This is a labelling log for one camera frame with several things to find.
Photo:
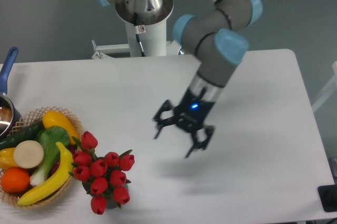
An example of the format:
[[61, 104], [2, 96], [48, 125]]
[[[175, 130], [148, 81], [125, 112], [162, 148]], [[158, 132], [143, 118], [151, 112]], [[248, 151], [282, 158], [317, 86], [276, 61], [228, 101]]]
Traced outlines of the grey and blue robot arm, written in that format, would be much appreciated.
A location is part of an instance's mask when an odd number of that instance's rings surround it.
[[[249, 48], [237, 31], [262, 14], [261, 0], [212, 1], [214, 10], [208, 15], [197, 18], [186, 14], [175, 22], [174, 40], [201, 64], [180, 103], [173, 106], [165, 101], [153, 118], [158, 130], [175, 125], [189, 133], [192, 151], [207, 148], [215, 128], [204, 120]], [[132, 57], [167, 55], [166, 20], [173, 11], [173, 0], [98, 2], [113, 5], [124, 21]]]

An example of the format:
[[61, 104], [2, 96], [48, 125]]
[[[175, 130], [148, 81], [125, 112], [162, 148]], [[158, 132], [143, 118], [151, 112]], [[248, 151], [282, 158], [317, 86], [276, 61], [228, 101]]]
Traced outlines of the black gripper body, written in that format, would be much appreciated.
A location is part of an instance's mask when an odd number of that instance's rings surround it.
[[175, 124], [185, 132], [196, 132], [200, 129], [207, 132], [215, 130], [213, 125], [204, 124], [215, 104], [215, 102], [203, 100], [206, 91], [207, 88], [203, 87], [198, 94], [193, 94], [190, 89], [187, 89], [180, 103], [174, 108]]

